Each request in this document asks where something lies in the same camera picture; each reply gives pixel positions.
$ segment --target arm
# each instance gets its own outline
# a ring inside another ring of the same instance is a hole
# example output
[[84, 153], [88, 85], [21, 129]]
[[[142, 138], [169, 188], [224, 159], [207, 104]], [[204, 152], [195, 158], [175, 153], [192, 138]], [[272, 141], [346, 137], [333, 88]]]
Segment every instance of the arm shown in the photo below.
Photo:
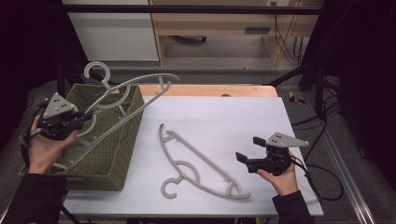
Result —
[[[38, 117], [32, 129], [37, 126]], [[62, 197], [66, 194], [63, 176], [46, 175], [62, 151], [76, 140], [77, 131], [63, 141], [38, 134], [30, 141], [30, 167], [8, 208], [3, 223], [58, 223]]]
[[302, 193], [298, 190], [295, 165], [291, 163], [282, 175], [273, 176], [259, 169], [257, 174], [270, 182], [277, 196], [273, 198], [281, 224], [312, 224], [315, 223], [306, 206]]

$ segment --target green woven basket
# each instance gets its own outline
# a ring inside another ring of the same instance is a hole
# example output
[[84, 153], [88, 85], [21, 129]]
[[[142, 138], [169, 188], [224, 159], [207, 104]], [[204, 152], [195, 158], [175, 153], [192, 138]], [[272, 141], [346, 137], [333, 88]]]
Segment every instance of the green woven basket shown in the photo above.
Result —
[[[100, 103], [108, 105], [117, 102], [125, 93], [126, 88], [113, 92]], [[69, 92], [66, 100], [77, 106], [78, 111], [85, 111], [106, 89], [103, 86], [76, 84]], [[131, 88], [128, 98], [122, 104], [127, 115], [133, 113], [144, 104], [142, 94], [138, 87]], [[129, 169], [134, 142], [139, 130], [143, 111], [138, 113], [124, 125], [119, 127], [114, 133], [106, 137], [96, 148], [94, 148], [82, 161], [80, 161], [67, 174], [57, 174], [62, 171], [59, 168], [52, 168], [50, 173], [53, 175], [64, 175], [68, 179], [68, 188], [77, 190], [114, 190], [123, 189], [125, 178]], [[120, 109], [115, 106], [97, 114], [96, 124], [93, 129], [81, 136], [85, 141], [92, 142], [101, 136], [109, 128], [122, 118]], [[86, 121], [83, 129], [91, 126], [92, 119]], [[70, 165], [80, 157], [84, 150], [79, 141], [70, 145], [57, 161], [65, 166]]]

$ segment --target floor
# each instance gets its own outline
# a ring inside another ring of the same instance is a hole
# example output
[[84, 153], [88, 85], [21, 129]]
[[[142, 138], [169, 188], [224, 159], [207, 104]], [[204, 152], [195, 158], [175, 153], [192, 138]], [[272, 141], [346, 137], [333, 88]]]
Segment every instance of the floor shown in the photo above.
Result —
[[[259, 37], [221, 37], [208, 36], [205, 43], [194, 39], [183, 39], [179, 37], [170, 38], [166, 51], [166, 59], [163, 67], [156, 63], [144, 62], [110, 62], [114, 71], [111, 80], [121, 82], [126, 78], [140, 76], [152, 72], [173, 72], [180, 76], [180, 83], [212, 83], [212, 84], [250, 84], [261, 85], [274, 78], [287, 74], [289, 70], [296, 67], [295, 64], [282, 60], [282, 64], [273, 67], [268, 55], [265, 53], [264, 45]], [[314, 102], [314, 88], [312, 91], [299, 91], [296, 87], [299, 77], [294, 77], [282, 85], [276, 87], [277, 93], [282, 97], [288, 111], [290, 122], [296, 124], [299, 121], [310, 119], [315, 116], [312, 109]], [[333, 85], [338, 85], [335, 78], [329, 77]], [[55, 92], [54, 82], [32, 90], [29, 94], [31, 102], [36, 104], [48, 94]], [[337, 104], [337, 98], [331, 89], [326, 89], [327, 106], [331, 107], [327, 116], [325, 134], [323, 134], [306, 163], [320, 165], [337, 174], [336, 166], [332, 160], [329, 147], [336, 147], [340, 153], [350, 179], [356, 183], [358, 192], [365, 203], [364, 208], [373, 220], [363, 220], [359, 216], [359, 209], [354, 204], [354, 195], [348, 189], [337, 201], [323, 200], [323, 217], [316, 217], [317, 223], [396, 223], [396, 194], [389, 186], [385, 178], [379, 172], [373, 161], [363, 159], [360, 154], [359, 143], [353, 137], [345, 118], [342, 108]], [[7, 207], [7, 202], [12, 197], [21, 177], [18, 171], [21, 169], [22, 160], [19, 153], [18, 135], [24, 128], [25, 122], [31, 113], [29, 107], [21, 123], [9, 139], [0, 156], [0, 209]], [[305, 139], [310, 143], [316, 142], [321, 128], [324, 127], [323, 120], [312, 119], [302, 125], [294, 125], [293, 129], [297, 138]], [[309, 149], [302, 148], [303, 155], [307, 155]], [[314, 179], [315, 185], [323, 197], [337, 198], [341, 193], [341, 187], [336, 178], [330, 173], [316, 167], [308, 167]]]

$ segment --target hand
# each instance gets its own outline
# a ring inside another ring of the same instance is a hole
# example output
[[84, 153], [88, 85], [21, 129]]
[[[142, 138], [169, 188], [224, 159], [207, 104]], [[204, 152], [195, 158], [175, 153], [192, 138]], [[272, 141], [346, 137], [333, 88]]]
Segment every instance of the hand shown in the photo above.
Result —
[[[32, 130], [37, 128], [39, 116], [35, 117]], [[46, 174], [53, 163], [61, 156], [62, 151], [76, 140], [78, 131], [73, 131], [63, 141], [51, 140], [37, 134], [30, 140], [29, 174]]]
[[280, 196], [285, 196], [298, 190], [295, 165], [293, 162], [282, 175], [274, 176], [262, 169], [259, 169], [257, 174], [270, 182]]

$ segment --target gray floor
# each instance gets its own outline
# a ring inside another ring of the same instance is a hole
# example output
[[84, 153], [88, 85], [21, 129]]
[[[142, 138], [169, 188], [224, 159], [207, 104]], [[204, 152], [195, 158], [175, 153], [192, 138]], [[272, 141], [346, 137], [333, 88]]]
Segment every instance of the gray floor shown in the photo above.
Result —
[[[219, 36], [209, 36], [205, 43], [170, 38], [163, 67], [156, 63], [143, 62], [109, 64], [114, 69], [114, 76], [111, 79], [117, 82], [133, 76], [162, 71], [179, 75], [180, 83], [192, 84], [262, 84], [286, 74], [295, 67], [286, 60], [283, 60], [280, 66], [273, 67], [259, 37], [225, 38]], [[302, 105], [289, 100], [290, 91], [294, 92], [297, 99], [304, 99], [307, 102], [312, 99], [313, 92], [298, 91], [295, 86], [298, 79], [298, 77], [292, 78], [277, 87], [277, 93], [284, 100], [291, 123], [314, 116], [309, 104]], [[34, 104], [36, 104], [51, 96], [55, 91], [54, 82], [50, 82], [32, 90], [30, 95], [34, 97]], [[332, 93], [325, 91], [325, 95], [330, 96]], [[336, 99], [331, 98], [328, 105], [334, 102]], [[1, 152], [0, 209], [2, 211], [21, 180], [18, 176], [18, 171], [22, 166], [18, 135], [26, 125], [25, 122], [32, 108], [31, 106], [26, 110], [19, 127]], [[359, 144], [355, 141], [342, 113], [338, 112], [339, 108], [336, 108], [328, 116], [326, 130], [331, 134], [353, 180], [359, 187], [375, 223], [396, 223], [395, 191], [389, 186], [373, 161], [361, 158]], [[319, 127], [314, 126], [316, 126], [315, 121], [296, 127], [296, 137], [313, 143], [319, 134]], [[303, 154], [307, 153], [307, 148], [302, 147], [301, 150]], [[306, 162], [336, 172], [323, 137], [320, 138]], [[339, 194], [340, 187], [331, 175], [315, 168], [310, 168], [310, 172], [322, 196], [333, 198]], [[350, 197], [351, 195], [345, 194], [336, 202], [323, 201], [324, 216], [317, 217], [317, 223], [371, 223], [359, 221]]]

